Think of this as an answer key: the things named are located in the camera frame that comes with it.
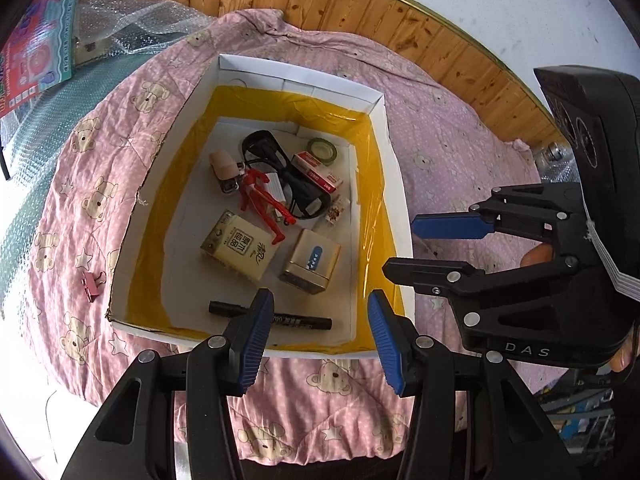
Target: white wall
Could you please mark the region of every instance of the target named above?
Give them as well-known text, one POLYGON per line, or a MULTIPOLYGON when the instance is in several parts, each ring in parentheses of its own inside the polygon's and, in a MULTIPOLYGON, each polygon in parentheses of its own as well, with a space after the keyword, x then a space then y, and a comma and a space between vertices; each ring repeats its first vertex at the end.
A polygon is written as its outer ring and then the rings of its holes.
POLYGON ((584 64, 640 77, 640 48, 608 0, 417 0, 484 44, 540 98, 533 68, 584 64))

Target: gold box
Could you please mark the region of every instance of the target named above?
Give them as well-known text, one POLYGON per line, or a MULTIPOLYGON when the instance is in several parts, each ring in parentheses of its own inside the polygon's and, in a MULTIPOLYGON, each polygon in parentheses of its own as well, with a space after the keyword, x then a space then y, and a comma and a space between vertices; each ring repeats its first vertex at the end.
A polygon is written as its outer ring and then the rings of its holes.
POLYGON ((280 279, 309 294, 326 290, 340 255, 340 245, 309 229, 302 229, 280 279))
POLYGON ((255 283, 276 253, 267 231, 229 210, 222 213, 200 248, 255 283))

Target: pink binder clip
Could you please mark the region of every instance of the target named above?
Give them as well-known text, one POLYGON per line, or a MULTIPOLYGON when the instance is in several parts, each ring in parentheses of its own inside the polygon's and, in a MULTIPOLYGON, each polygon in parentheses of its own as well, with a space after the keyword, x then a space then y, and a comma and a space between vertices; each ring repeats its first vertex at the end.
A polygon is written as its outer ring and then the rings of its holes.
POLYGON ((82 272, 82 286, 84 286, 84 293, 89 300, 89 303, 93 303, 95 298, 100 295, 98 292, 98 285, 101 285, 107 281, 107 275, 101 272, 97 278, 86 270, 82 272))

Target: red and white box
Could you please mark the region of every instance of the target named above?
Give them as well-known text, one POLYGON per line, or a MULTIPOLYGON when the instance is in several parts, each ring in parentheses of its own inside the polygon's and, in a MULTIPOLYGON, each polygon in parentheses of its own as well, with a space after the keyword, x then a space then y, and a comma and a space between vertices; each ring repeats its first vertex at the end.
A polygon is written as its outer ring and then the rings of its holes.
POLYGON ((342 184, 342 179, 339 176, 335 176, 328 167, 309 152, 296 153, 291 159, 291 163, 329 194, 335 192, 342 184))

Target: black marker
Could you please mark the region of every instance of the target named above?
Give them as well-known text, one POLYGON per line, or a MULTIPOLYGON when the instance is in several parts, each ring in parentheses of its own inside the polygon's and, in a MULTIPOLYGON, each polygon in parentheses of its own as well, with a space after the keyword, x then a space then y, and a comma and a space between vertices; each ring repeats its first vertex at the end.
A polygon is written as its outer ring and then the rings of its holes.
MULTIPOLYGON (((247 308, 224 301, 209 301, 209 312, 216 316, 236 317, 247 313, 247 308)), ((312 330, 331 330, 332 320, 328 317, 296 316, 295 314, 273 314, 274 325, 309 328, 312 330)))

